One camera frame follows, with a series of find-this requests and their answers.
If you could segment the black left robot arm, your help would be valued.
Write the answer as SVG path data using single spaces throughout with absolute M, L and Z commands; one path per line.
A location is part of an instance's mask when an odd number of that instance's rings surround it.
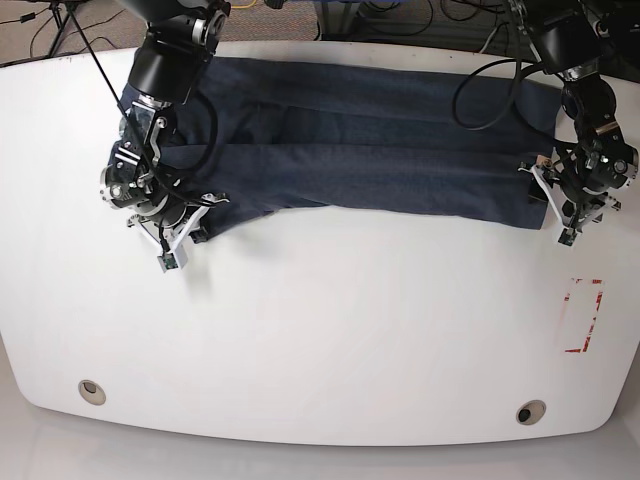
M 583 227 L 621 204 L 609 191 L 627 187 L 639 173 L 639 154 L 624 140 L 616 98 L 599 74 L 599 39 L 578 1 L 511 1 L 515 22 L 538 59 L 535 69 L 563 82 L 561 104 L 573 120 L 573 146 L 558 144 L 558 159 L 530 169 L 562 223 L 558 242 L 571 246 Z

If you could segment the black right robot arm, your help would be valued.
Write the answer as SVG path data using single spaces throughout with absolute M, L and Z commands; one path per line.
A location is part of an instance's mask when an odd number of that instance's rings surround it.
M 157 250 L 164 271 L 182 268 L 184 242 L 206 233 L 202 218 L 227 202 L 223 194 L 197 196 L 186 183 L 207 163 L 218 120 L 197 85 L 211 62 L 231 12 L 227 1 L 127 1 L 125 8 L 147 26 L 127 84 L 137 94 L 122 107 L 119 139 L 101 173 L 100 196 L 114 209 L 133 214 L 127 225 L 141 231 Z M 177 131 L 175 108 L 198 100 L 209 116 L 209 139 L 194 165 L 162 164 L 162 145 Z

